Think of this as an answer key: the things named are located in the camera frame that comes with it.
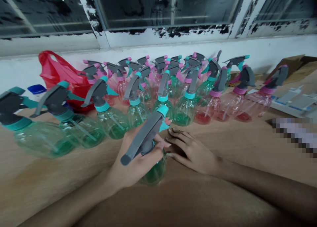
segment table surface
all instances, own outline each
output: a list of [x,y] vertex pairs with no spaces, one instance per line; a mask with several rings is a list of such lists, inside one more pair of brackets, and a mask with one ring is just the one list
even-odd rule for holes
[[[126,111],[127,107],[115,107]],[[32,110],[21,114],[29,116]],[[317,187],[316,159],[274,133],[265,120],[289,115],[270,109],[253,123],[213,122],[182,127],[216,155]],[[44,114],[34,120],[57,121]],[[109,168],[121,140],[75,149],[54,159],[25,154],[13,133],[0,126],[0,226],[17,226],[88,179]],[[303,226],[254,194],[198,174],[168,157],[164,179],[155,187],[136,184],[95,207],[76,226]]]

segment teal bottle cap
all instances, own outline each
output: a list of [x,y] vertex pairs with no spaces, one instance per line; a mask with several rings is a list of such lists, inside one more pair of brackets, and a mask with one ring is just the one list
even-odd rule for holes
[[196,93],[191,94],[191,93],[185,92],[184,97],[187,98],[187,99],[194,99],[195,98],[195,94]]
[[107,102],[100,107],[95,106],[95,108],[98,112],[105,112],[109,109],[109,107],[110,107],[110,105]]
[[213,77],[210,77],[210,76],[209,76],[209,77],[207,78],[207,80],[210,81],[210,82],[214,82],[214,81],[217,80],[217,77],[216,77],[216,78],[213,78]]
[[168,96],[165,96],[165,97],[158,96],[158,100],[160,102],[166,102],[168,100]]
[[68,88],[69,83],[66,82],[66,81],[61,81],[61,82],[58,83],[58,85],[60,85],[60,86],[62,86],[62,87],[64,87],[64,88]]
[[157,109],[158,112],[162,113],[163,116],[165,117],[167,112],[168,112],[168,107],[165,106],[165,105],[162,105],[160,106],[158,109]]
[[13,87],[13,88],[9,89],[8,91],[16,93],[18,95],[22,95],[25,92],[25,90],[23,88],[20,88],[20,87]]
[[4,125],[5,128],[15,131],[15,130],[20,130],[29,124],[32,123],[32,120],[26,117],[22,117],[22,119],[18,120],[17,122],[10,124],[10,125]]
[[137,100],[134,101],[129,99],[129,102],[131,106],[137,106],[141,103],[140,98],[137,98]]
[[66,112],[64,112],[61,115],[56,115],[56,119],[59,121],[65,121],[65,120],[69,120],[70,118],[72,118],[72,116],[74,115],[74,112],[71,110],[67,110]]
[[104,80],[105,82],[108,81],[108,77],[107,76],[102,76],[100,79]]

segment pink bottle cap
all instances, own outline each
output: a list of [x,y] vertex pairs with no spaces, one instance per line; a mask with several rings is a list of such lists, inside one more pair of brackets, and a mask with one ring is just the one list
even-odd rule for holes
[[221,94],[222,92],[215,92],[214,90],[210,91],[210,95],[213,97],[220,97]]
[[238,87],[235,87],[233,92],[237,93],[237,94],[245,94],[245,92],[247,91],[247,89],[240,89]]

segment red liquid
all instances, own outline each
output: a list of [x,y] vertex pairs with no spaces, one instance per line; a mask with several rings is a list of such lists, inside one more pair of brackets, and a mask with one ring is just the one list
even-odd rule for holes
[[195,116],[195,122],[200,125],[207,125],[211,121],[210,116],[206,115],[204,112],[197,112]]
[[224,111],[219,111],[219,115],[217,116],[217,121],[226,122],[229,120],[230,117],[228,116],[228,114],[226,114],[224,117],[224,113],[225,113]]
[[252,117],[247,113],[242,113],[242,114],[236,116],[235,119],[238,121],[241,121],[241,122],[251,122],[252,121]]

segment blurred object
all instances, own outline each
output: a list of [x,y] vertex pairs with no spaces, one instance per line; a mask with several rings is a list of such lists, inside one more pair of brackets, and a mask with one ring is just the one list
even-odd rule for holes
[[292,57],[287,57],[281,60],[281,62],[276,66],[276,68],[269,74],[267,80],[271,78],[278,68],[286,64],[289,68],[287,79],[284,84],[291,82],[298,82],[313,73],[317,69],[317,57],[297,55]]

